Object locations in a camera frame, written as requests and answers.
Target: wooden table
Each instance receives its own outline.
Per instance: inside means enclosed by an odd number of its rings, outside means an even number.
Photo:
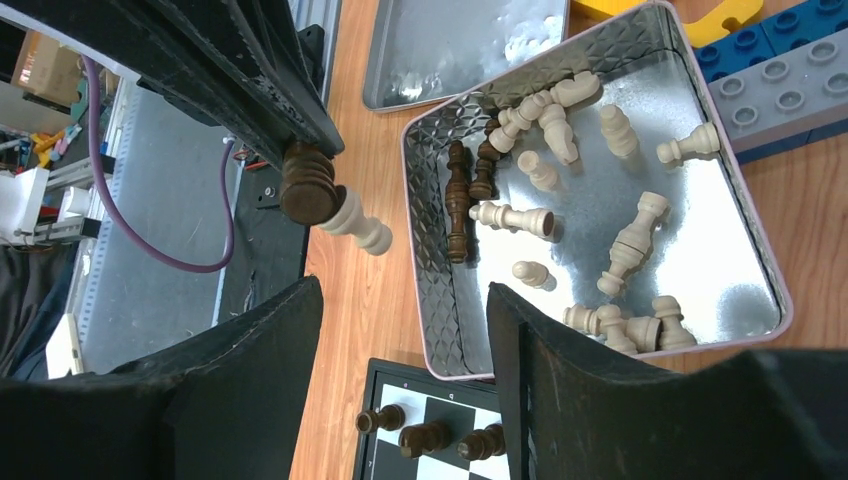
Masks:
[[[679,2],[684,21],[719,0]],[[796,0],[766,0],[765,16]],[[291,478],[351,477],[368,359],[424,366],[404,201],[399,138],[430,107],[375,114],[362,103],[362,85],[378,0],[343,2],[330,115],[346,149],[336,181],[362,195],[366,214],[394,233],[391,250],[371,257],[350,237],[312,229],[307,274],[321,280],[324,324],[300,428]],[[591,25],[572,18],[571,31]],[[841,135],[742,168],[795,302],[795,320],[764,346],[848,347],[848,135]],[[679,355],[653,363],[691,372],[737,350]]]

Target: dark brown chess piece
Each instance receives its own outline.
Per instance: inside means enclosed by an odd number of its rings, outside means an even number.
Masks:
[[[503,427],[492,424],[483,430],[474,430],[456,446],[456,453],[465,460],[486,460],[506,453]]]
[[[465,147],[460,141],[451,142],[448,148],[448,168],[451,178],[445,187],[445,207],[451,217],[451,229],[448,234],[448,258],[451,263],[462,263],[468,256],[468,237],[465,233],[465,223],[468,219],[468,209],[471,198],[468,196],[468,178],[466,169],[469,166]]]
[[[317,148],[295,142],[283,158],[280,208],[301,225],[324,223],[341,207],[333,164]]]
[[[477,148],[477,165],[474,168],[477,178],[471,182],[471,186],[468,188],[471,198],[491,200],[494,197],[495,164],[501,159],[502,154],[489,143],[489,134],[500,126],[501,124],[493,118],[486,122],[486,126],[483,127],[486,138]]]
[[[360,433],[374,433],[378,428],[386,431],[397,430],[403,426],[406,415],[398,405],[386,405],[380,411],[365,410],[356,416],[356,429]]]
[[[442,422],[434,421],[404,427],[400,431],[398,446],[406,458],[418,458],[425,453],[444,450],[450,445],[451,431]]]

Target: cardboard box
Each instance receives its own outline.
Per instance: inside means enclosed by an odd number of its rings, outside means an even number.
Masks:
[[[15,65],[14,85],[51,102],[70,107],[79,101],[82,78],[79,54],[42,33],[27,32]]]

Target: dark brown pawn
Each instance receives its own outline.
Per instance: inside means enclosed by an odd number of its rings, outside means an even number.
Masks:
[[[484,430],[474,430],[457,444],[456,453],[465,460],[471,461],[503,455],[506,453],[503,427],[496,423]]]
[[[356,416],[356,429],[360,433],[374,433],[378,428],[391,432],[403,426],[406,416],[397,405],[386,405],[379,412],[365,410]]]
[[[468,157],[462,142],[455,141],[448,149],[448,168],[451,178],[445,187],[445,207],[451,217],[451,229],[448,234],[448,258],[451,263],[462,263],[468,256],[468,237],[465,233],[465,222],[468,219],[468,209],[471,198],[468,196],[468,178],[466,170],[469,167]]]
[[[486,122],[486,126],[483,127],[486,138],[477,148],[477,166],[474,169],[477,178],[471,182],[471,186],[468,188],[471,198],[491,200],[494,197],[495,164],[501,159],[501,152],[495,150],[495,147],[489,143],[489,134],[500,126],[501,124],[493,118]]]
[[[418,458],[425,453],[444,450],[451,443],[451,432],[442,422],[428,422],[404,427],[400,431],[400,454],[406,458]]]

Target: black and white chessboard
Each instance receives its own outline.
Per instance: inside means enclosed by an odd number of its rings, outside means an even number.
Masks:
[[[469,462],[456,453],[456,444],[472,430],[500,423],[494,386],[442,382],[420,368],[371,359],[363,404],[364,409],[400,405],[404,425],[441,420],[455,438],[444,450],[409,459],[400,454],[400,430],[360,435],[354,480],[509,480],[506,455]]]

